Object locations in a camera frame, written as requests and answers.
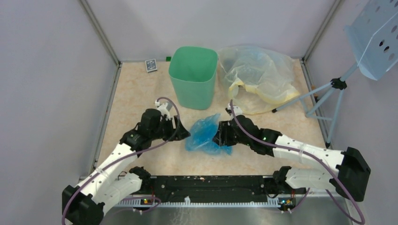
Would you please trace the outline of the blue plastic trash bag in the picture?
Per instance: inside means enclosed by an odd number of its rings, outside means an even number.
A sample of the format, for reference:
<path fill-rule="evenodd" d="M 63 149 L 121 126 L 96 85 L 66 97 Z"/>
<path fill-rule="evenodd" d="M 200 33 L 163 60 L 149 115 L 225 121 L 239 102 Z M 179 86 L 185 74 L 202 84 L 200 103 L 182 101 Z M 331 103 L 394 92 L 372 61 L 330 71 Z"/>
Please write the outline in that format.
<path fill-rule="evenodd" d="M 219 146 L 213 141 L 219 128 L 220 113 L 197 120 L 189 130 L 190 136 L 185 140 L 187 151 L 202 151 L 208 155 L 231 155 L 231 146 Z"/>

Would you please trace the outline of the green plastic trash bin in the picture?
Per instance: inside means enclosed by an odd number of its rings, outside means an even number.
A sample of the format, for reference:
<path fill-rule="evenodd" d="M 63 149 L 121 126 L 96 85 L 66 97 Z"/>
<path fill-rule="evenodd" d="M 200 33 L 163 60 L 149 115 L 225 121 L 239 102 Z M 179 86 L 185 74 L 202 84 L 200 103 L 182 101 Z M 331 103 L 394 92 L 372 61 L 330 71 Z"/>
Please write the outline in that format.
<path fill-rule="evenodd" d="M 215 88 L 218 55 L 197 46 L 183 46 L 174 53 L 168 69 L 180 106 L 205 110 L 210 107 Z"/>

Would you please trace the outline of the clear yellow plastic bag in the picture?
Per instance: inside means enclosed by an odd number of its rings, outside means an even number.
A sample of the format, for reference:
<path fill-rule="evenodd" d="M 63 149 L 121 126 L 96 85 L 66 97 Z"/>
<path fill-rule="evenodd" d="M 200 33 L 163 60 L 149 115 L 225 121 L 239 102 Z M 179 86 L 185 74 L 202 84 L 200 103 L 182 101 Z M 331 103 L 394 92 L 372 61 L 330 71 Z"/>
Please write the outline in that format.
<path fill-rule="evenodd" d="M 220 88 L 243 113 L 269 112 L 300 96 L 290 56 L 254 45 L 228 46 L 217 54 Z"/>

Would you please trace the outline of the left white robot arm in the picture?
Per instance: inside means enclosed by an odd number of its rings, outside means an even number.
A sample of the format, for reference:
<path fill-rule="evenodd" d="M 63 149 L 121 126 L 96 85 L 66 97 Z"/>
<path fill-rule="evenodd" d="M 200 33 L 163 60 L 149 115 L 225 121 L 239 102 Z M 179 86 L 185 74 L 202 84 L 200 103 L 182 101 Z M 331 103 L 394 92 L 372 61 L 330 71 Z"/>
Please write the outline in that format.
<path fill-rule="evenodd" d="M 99 225 L 108 211 L 129 194 L 149 191 L 151 182 L 144 169 L 118 176 L 146 151 L 190 136 L 179 116 L 167 110 L 147 109 L 141 121 L 122 138 L 108 156 L 83 181 L 62 192 L 63 225 Z"/>

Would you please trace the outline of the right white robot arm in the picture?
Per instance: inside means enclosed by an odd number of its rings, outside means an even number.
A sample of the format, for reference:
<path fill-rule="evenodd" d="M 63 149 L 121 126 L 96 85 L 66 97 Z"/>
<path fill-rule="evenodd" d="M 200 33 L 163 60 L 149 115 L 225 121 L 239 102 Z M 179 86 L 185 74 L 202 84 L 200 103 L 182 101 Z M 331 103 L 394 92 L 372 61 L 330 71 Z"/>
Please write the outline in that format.
<path fill-rule="evenodd" d="M 307 169 L 284 167 L 274 173 L 275 187 L 281 193 L 291 189 L 335 189 L 342 197 L 349 194 L 362 202 L 371 169 L 359 150 L 330 150 L 296 141 L 279 131 L 259 128 L 247 117 L 220 121 L 213 142 L 217 145 L 248 146 L 260 155 L 284 158 L 307 165 Z"/>

